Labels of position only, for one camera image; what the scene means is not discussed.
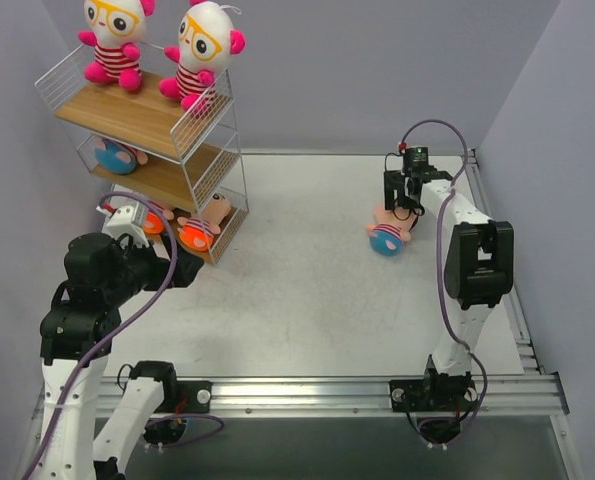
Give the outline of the boy plush blue shorts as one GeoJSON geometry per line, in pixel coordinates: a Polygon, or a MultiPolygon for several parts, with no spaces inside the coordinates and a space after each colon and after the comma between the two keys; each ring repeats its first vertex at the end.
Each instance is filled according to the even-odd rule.
{"type": "Polygon", "coordinates": [[[144,151],[105,137],[95,139],[94,156],[99,165],[116,175],[131,174],[148,162],[144,151]]]}
{"type": "Polygon", "coordinates": [[[388,210],[378,205],[373,210],[373,222],[366,226],[371,248],[386,257],[397,256],[404,244],[411,240],[411,231],[418,215],[408,209],[396,206],[388,210]]]}

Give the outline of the boy plush orange shorts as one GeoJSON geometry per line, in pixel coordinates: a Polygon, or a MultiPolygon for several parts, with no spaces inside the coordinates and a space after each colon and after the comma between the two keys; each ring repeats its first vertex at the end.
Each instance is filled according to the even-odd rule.
{"type": "Polygon", "coordinates": [[[194,251],[208,251],[215,237],[221,233],[221,222],[230,212],[230,201],[224,195],[215,193],[201,213],[178,216],[181,244],[194,251]]]}
{"type": "MultiPolygon", "coordinates": [[[[148,202],[151,203],[167,221],[171,221],[175,218],[174,207],[171,204],[154,199],[149,199],[148,202]]],[[[159,235],[165,231],[165,226],[163,221],[153,211],[148,210],[143,230],[148,235],[159,235]]]]}

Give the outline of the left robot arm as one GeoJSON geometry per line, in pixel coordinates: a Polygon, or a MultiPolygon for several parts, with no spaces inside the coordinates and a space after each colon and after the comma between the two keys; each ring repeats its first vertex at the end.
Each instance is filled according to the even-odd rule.
{"type": "Polygon", "coordinates": [[[135,365],[124,398],[94,432],[99,389],[112,340],[169,288],[186,288],[202,258],[165,237],[168,255],[124,233],[77,237],[64,257],[67,278],[40,325],[44,403],[42,440],[26,479],[122,479],[151,415],[173,408],[179,386],[172,364],[135,365]]]}

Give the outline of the white panda plush yellow glasses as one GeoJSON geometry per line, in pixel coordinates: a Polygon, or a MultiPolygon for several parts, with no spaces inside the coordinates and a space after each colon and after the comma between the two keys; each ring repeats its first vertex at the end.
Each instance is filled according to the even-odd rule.
{"type": "Polygon", "coordinates": [[[84,15],[88,30],[78,39],[94,50],[94,60],[84,69],[91,83],[116,83],[127,92],[141,87],[140,42],[145,40],[147,22],[156,9],[149,0],[87,0],[84,15]]]}

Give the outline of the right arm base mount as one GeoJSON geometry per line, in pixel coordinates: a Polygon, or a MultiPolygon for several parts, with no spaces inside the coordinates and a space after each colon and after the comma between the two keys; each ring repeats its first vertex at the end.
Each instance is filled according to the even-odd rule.
{"type": "Polygon", "coordinates": [[[475,406],[478,393],[471,373],[440,373],[431,356],[422,377],[389,381],[391,408],[405,413],[465,412],[475,406]]]}

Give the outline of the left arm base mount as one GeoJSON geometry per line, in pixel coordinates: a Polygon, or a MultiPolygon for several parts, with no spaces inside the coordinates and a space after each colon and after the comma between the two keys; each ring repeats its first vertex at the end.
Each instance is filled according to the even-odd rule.
{"type": "Polygon", "coordinates": [[[210,411],[213,383],[206,379],[182,379],[171,362],[142,360],[135,366],[124,364],[117,373],[116,384],[126,392],[128,384],[147,378],[163,385],[164,401],[156,413],[207,414],[210,411]]]}

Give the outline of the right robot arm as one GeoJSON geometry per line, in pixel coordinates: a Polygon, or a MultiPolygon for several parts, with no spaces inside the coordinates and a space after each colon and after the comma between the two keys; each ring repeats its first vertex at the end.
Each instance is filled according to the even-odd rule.
{"type": "Polygon", "coordinates": [[[384,173],[385,205],[436,218],[436,266],[444,331],[420,385],[423,402],[442,409],[474,388],[474,349],[491,312],[513,287],[514,230],[478,210],[456,179],[429,161],[426,147],[402,143],[400,171],[384,173]]]}

